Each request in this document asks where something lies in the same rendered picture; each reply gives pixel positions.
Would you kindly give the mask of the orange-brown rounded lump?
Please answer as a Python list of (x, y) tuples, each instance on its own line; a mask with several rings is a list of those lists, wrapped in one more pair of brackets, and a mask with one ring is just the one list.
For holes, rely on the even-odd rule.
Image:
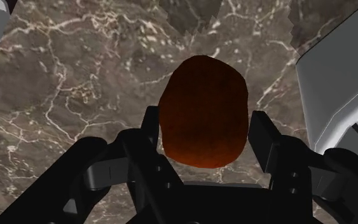
[(249, 128), (244, 77), (206, 55), (186, 59), (172, 73), (159, 103), (162, 144), (167, 157), (214, 169), (235, 161)]

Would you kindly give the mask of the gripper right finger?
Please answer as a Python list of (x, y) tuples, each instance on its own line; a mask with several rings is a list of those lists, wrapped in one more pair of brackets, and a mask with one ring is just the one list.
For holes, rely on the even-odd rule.
[(248, 142), (270, 174), (266, 224), (322, 224), (316, 202), (338, 224), (358, 224), (358, 155), (330, 148), (320, 155), (297, 137), (279, 132), (264, 111), (253, 111)]

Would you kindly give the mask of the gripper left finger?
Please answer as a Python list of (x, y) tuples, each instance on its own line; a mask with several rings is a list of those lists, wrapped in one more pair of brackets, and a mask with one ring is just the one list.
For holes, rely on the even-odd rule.
[(126, 184), (136, 215), (127, 224), (184, 224), (183, 183), (156, 151), (158, 108), (149, 106), (139, 129), (108, 144), (76, 141), (0, 214), (0, 224), (84, 224), (113, 185)]

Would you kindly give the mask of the grey boxy appliance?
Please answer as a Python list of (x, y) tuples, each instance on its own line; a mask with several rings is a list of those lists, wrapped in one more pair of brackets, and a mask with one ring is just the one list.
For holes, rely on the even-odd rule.
[(358, 167), (358, 9), (296, 63), (310, 148)]

